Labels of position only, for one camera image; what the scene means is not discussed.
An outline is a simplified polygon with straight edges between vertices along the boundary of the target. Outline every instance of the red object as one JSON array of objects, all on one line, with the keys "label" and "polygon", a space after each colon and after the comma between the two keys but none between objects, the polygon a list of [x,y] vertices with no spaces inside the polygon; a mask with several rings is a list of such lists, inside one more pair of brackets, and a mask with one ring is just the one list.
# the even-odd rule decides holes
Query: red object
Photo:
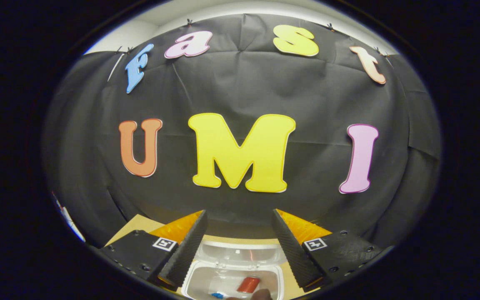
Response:
[{"label": "red object", "polygon": [[259,282],[260,279],[258,277],[246,277],[244,278],[244,281],[242,281],[242,284],[236,290],[240,293],[243,292],[251,294],[255,291],[257,285],[259,285]]}]

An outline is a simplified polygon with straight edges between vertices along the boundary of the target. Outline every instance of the letter f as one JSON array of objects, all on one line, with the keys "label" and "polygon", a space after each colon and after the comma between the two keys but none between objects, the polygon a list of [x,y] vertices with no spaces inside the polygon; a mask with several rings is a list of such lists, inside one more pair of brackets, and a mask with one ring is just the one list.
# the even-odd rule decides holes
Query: letter f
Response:
[{"label": "letter f", "polygon": [[130,93],[137,84],[142,80],[143,72],[140,72],[139,68],[147,65],[147,54],[153,49],[153,44],[145,46],[131,61],[127,64],[125,69],[127,70],[128,85],[127,93]]}]

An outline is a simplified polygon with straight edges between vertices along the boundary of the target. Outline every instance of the black cloth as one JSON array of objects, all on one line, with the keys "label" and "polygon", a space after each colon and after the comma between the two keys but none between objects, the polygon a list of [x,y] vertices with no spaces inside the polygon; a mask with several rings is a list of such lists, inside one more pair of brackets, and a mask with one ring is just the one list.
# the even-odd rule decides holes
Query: black cloth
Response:
[{"label": "black cloth", "polygon": [[[281,24],[309,30],[320,53],[280,52],[273,28]],[[202,30],[213,33],[206,53],[164,57],[177,38]],[[142,69],[145,76],[127,94],[125,66],[149,43],[154,48]],[[386,84],[369,78],[350,46],[377,59]],[[251,170],[235,190],[224,180],[219,188],[196,186],[196,137],[188,118],[202,112],[223,115],[239,145],[260,116],[293,118],[283,175],[287,190],[248,191]],[[163,125],[156,172],[141,178],[122,164],[118,125],[138,123],[134,157],[143,161],[140,124],[147,118]],[[355,123],[379,130],[371,184],[365,192],[341,194],[352,153],[346,129]],[[387,247],[404,237],[427,207],[441,146],[432,99],[404,57],[383,57],[352,37],[292,17],[227,15],[166,32],[127,55],[84,55],[53,97],[43,162],[50,187],[96,246],[137,213],[167,223],[201,209],[208,212],[207,234],[274,238],[270,217],[278,208]],[[215,172],[223,178],[219,168]]]}]

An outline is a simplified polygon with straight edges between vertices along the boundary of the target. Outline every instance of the letter m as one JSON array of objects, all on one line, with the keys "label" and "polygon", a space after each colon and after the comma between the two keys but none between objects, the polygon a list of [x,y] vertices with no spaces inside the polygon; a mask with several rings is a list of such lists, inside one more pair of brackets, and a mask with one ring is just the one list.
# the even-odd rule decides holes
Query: letter m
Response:
[{"label": "letter m", "polygon": [[286,190],[283,181],[284,155],[288,135],[295,129],[295,121],[284,115],[263,115],[255,121],[242,146],[238,146],[227,123],[219,114],[198,114],[188,120],[196,132],[196,185],[217,188],[216,162],[223,178],[231,188],[237,188],[248,169],[253,175],[245,186],[252,192],[281,193]]}]

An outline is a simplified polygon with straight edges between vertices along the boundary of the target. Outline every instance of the plastic container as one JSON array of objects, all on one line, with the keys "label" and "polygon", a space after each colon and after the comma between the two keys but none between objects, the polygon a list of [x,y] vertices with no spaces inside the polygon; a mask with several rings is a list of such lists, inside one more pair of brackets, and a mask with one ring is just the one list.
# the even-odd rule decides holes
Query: plastic container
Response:
[{"label": "plastic container", "polygon": [[258,277],[255,289],[267,288],[274,300],[284,294],[283,271],[280,264],[286,257],[280,245],[239,245],[202,241],[188,270],[181,293],[195,300],[216,300],[212,293],[223,298],[250,299],[252,294],[238,292],[246,277]]}]

